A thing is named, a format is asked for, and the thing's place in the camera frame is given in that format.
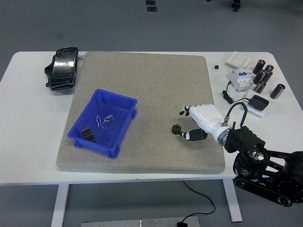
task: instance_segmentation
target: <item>capacitor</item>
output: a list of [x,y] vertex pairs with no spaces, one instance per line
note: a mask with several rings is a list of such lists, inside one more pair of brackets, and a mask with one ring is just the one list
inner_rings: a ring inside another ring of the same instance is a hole
[[256,77],[254,78],[253,82],[254,84],[258,84],[260,80],[263,80],[265,77],[265,70],[260,70],[257,74]]
[[265,68],[265,70],[270,70],[270,71],[272,71],[272,70],[274,70],[274,66],[272,66],[272,65],[267,65],[266,68]]
[[285,86],[283,84],[278,84],[274,91],[270,94],[270,97],[273,99],[277,99],[284,90]]
[[254,70],[253,70],[252,72],[253,72],[254,74],[257,74],[261,69],[263,69],[264,65],[265,65],[265,61],[262,60],[262,59],[260,59],[260,60],[257,62],[256,66],[255,66],[255,68],[254,68]]
[[263,89],[265,88],[266,83],[264,81],[259,81],[257,86],[254,89],[254,92],[257,92],[259,94],[261,94],[261,92],[263,91]]
[[265,76],[263,77],[262,81],[267,83],[270,77],[273,75],[273,72],[270,70],[265,70]]

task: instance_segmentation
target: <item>black cable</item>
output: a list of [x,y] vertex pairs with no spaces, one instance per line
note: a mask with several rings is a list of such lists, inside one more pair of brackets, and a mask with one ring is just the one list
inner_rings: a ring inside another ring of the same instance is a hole
[[240,127],[242,128],[242,125],[244,124],[244,121],[245,121],[245,118],[246,118],[246,115],[247,115],[247,106],[243,103],[243,102],[240,102],[240,103],[235,103],[234,105],[231,106],[231,108],[229,109],[229,111],[227,112],[227,115],[226,117],[229,117],[229,115],[231,114],[231,111],[232,109],[237,106],[237,105],[242,105],[243,109],[244,109],[244,114],[242,116],[242,120],[241,120],[241,123],[240,123]]
[[225,91],[222,91],[222,94],[223,94],[223,98],[229,103],[229,104],[233,104],[234,102],[234,99],[231,98],[228,93],[227,93],[227,89],[228,89],[228,86],[231,84],[232,82],[229,81],[227,86],[226,86],[226,90]]
[[211,202],[211,204],[213,205],[214,210],[212,212],[209,212],[209,213],[197,212],[197,213],[193,213],[193,214],[187,215],[185,218],[183,218],[183,220],[181,222],[184,222],[185,219],[187,219],[187,218],[189,218],[189,217],[191,217],[193,215],[196,215],[196,214],[206,214],[206,215],[208,215],[208,214],[212,214],[212,213],[214,213],[216,211],[216,206],[214,205],[213,201],[207,195],[204,195],[204,194],[202,194],[200,192],[195,191],[194,189],[192,189],[191,187],[189,187],[184,181],[183,181],[183,183],[187,186],[187,188],[189,188],[194,193],[197,193],[199,195],[202,195],[202,196],[206,197]]
[[228,95],[228,93],[227,93],[228,86],[229,86],[231,83],[232,83],[232,82],[229,81],[228,84],[227,84],[227,86],[226,86],[226,90],[225,90],[225,91],[222,91],[223,98],[224,98],[229,104],[236,103],[236,102],[238,102],[238,101],[240,101],[240,100],[243,100],[243,99],[246,99],[246,100],[250,101],[249,98],[241,98],[241,99],[239,99],[239,100],[237,100],[237,101],[235,101],[233,98],[231,98],[231,97]]
[[249,98],[241,98],[241,99],[239,99],[239,100],[237,100],[237,101],[234,101],[234,102],[236,103],[236,102],[241,101],[241,100],[243,100],[243,99],[246,99],[246,100],[248,100],[248,101],[251,100],[251,99],[249,99]]

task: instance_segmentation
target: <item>black charger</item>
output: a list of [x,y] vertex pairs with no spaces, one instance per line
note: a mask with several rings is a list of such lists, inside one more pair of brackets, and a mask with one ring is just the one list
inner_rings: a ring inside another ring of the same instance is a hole
[[177,227],[188,227],[188,225],[184,222],[177,222]]
[[269,101],[267,99],[264,99],[258,95],[254,95],[248,102],[249,106],[251,106],[259,111],[264,110],[268,106],[268,104],[269,104]]

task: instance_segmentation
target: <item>table leg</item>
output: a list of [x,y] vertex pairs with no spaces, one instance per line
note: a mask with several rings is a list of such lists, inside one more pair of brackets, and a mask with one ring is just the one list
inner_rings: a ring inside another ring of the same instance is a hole
[[242,221],[238,199],[232,179],[223,179],[223,185],[232,222]]
[[60,184],[58,187],[58,193],[55,203],[55,208],[53,211],[53,220],[51,227],[62,227],[64,213],[65,213],[65,205],[67,200],[69,184]]

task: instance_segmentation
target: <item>white table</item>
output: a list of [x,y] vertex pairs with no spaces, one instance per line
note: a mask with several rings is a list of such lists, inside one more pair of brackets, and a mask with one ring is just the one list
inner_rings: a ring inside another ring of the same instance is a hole
[[[187,174],[108,174],[61,172],[56,158],[67,120],[74,89],[53,92],[45,87],[44,68],[54,52],[16,53],[0,82],[0,185],[59,184],[52,226],[62,224],[68,185],[71,183],[117,183],[137,181],[223,179],[232,221],[241,221],[232,178],[236,153],[224,153],[226,168],[217,175]],[[201,55],[206,58],[214,104],[225,116],[231,107],[222,97],[228,83],[227,74],[233,69],[225,63],[231,52],[174,52]],[[252,59],[254,68],[259,59],[272,64],[274,75],[262,94],[269,96],[278,83],[286,86],[277,100],[270,99],[263,118],[248,114],[244,125],[266,142],[266,148],[282,152],[302,150],[301,129],[303,112],[273,55],[267,52],[242,53]],[[83,59],[85,52],[79,52]],[[80,73],[82,61],[78,61]],[[229,95],[235,100],[245,97],[232,86]],[[240,122],[242,110],[231,113],[230,123]]]

